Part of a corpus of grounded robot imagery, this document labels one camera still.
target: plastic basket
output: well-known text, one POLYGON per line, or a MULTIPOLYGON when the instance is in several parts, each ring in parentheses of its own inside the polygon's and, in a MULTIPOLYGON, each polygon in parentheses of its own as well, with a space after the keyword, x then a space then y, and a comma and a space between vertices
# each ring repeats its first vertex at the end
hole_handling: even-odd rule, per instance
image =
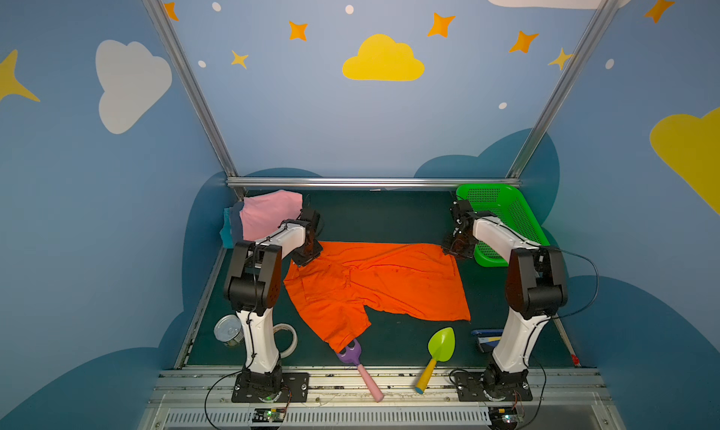
MULTIPOLYGON (((491 211, 508 227, 520 235, 545 246, 550 243, 540 228, 522 193, 508 184, 464 184, 456 193, 467 199, 475 211, 491 211)), ((501 267, 508 263, 489 245, 475 246, 475 261, 483 267, 501 267)))

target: green toy shovel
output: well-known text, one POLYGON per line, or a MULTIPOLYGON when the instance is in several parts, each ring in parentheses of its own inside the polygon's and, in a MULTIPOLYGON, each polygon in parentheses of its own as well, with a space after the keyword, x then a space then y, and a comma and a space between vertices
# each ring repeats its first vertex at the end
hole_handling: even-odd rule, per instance
POLYGON ((452 353, 455 352, 455 332, 452 327, 443 328, 435 333, 427 344, 427 351, 433 359, 427 363, 428 366, 415 385, 415 391, 417 391, 418 394, 425 392, 425 388, 427 388, 428 385, 427 383, 430 381, 430 376, 433 374, 438 361, 444 363, 450 360, 452 353))

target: black mounting plate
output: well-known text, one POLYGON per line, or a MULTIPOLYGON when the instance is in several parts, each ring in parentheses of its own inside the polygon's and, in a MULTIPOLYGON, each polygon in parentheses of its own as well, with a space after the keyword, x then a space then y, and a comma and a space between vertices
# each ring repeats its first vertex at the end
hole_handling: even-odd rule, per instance
MULTIPOLYGON (((310 374, 307 372, 283 372, 282 384, 290 388, 292 392, 291 403, 307 402, 308 381, 310 374)), ((234 403, 276 403, 284 406, 287 402, 287 389, 280 390, 280 394, 272 402, 266 402, 265 397, 258 397, 257 391, 247 385, 241 385, 242 378, 238 376, 235 380, 231 401, 234 403)))
POLYGON ((504 399, 491 399, 490 396, 485 392, 485 388, 482 384, 482 372, 455 372, 454 381, 457 383, 457 399, 461 402, 491 402, 491 401, 506 401, 514 402, 516 399, 522 400, 523 402, 530 402, 533 400, 533 395, 530 392, 530 388, 514 388, 508 390, 507 396, 504 399))

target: orange cloth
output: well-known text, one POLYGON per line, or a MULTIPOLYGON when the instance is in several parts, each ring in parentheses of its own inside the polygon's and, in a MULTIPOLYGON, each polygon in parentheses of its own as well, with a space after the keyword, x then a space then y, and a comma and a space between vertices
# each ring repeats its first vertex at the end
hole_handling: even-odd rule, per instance
POLYGON ((366 328, 365 306, 425 321, 470 320, 455 258, 434 244, 323 242, 285 288, 300 317, 335 352, 366 328))

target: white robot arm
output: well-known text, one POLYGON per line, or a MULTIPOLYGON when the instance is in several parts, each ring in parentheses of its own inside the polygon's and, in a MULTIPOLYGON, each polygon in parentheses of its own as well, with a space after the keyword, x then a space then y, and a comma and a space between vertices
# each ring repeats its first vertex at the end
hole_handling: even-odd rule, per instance
POLYGON ((270 401, 280 392, 272 309, 280 293, 282 259, 290 255, 304 266, 320 255, 323 248, 315 240, 319 219, 317 212, 304 208, 298 219, 283 221, 269 237, 235 245, 223 295, 243 325, 247 358, 237 384, 242 393, 233 394, 232 401, 270 401))
POLYGON ((451 211, 456 228, 445 240, 445 253, 471 258, 482 241, 508 262, 505 298, 510 312, 483 374, 485 394, 491 400, 513 397, 515 391, 531 397, 528 358, 542 328, 567 302, 563 254, 522 237, 490 212, 474 212, 468 201, 455 201, 451 211))

